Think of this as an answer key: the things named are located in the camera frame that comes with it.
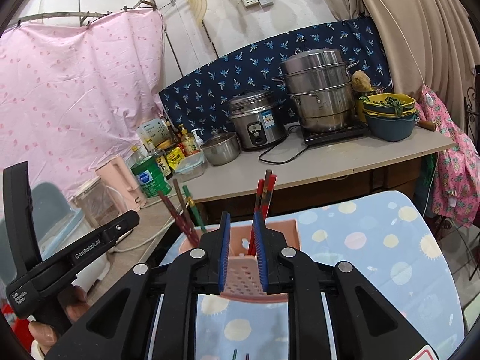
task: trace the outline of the tablecloth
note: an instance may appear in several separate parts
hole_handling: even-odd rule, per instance
[[[455,283],[438,244],[407,196],[386,191],[268,218],[267,223],[283,219],[298,221],[301,249],[314,261],[332,266],[342,260],[352,262],[423,335],[440,360],[460,345],[464,325]],[[178,238],[162,264],[173,261],[184,239],[184,235]],[[227,360],[237,349],[241,360],[247,353],[250,360],[286,360],[287,323],[286,303],[200,295],[195,358]]]

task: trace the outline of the pink polka dot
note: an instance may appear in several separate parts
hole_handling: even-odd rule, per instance
[[[351,233],[345,238],[345,246],[354,250],[363,248],[366,242],[366,235],[360,232]]]

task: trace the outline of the navy blue fabric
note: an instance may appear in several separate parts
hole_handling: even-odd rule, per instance
[[[172,120],[188,130],[202,129],[204,138],[215,128],[233,131],[228,123],[228,100],[244,91],[270,89],[280,108],[281,121],[295,122],[295,106],[285,85],[272,81],[280,63],[305,50],[341,50],[345,61],[360,63],[373,85],[392,88],[380,35],[370,17],[342,20],[285,32],[238,49],[187,74],[162,92],[160,98]]]

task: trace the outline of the green tin container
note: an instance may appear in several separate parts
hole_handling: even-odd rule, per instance
[[[172,187],[167,183],[162,170],[158,167],[155,158],[150,155],[131,167],[131,172],[137,178],[147,198],[156,196],[158,191],[168,195]]]

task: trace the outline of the human hand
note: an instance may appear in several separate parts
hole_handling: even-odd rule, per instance
[[[86,303],[87,294],[81,287],[75,286],[73,291],[78,302],[68,305],[66,312],[72,322],[77,322],[80,317],[87,312],[90,306]],[[47,354],[52,345],[58,340],[57,334],[51,326],[38,321],[31,321],[28,324],[28,330],[32,337],[37,340],[44,355]]]

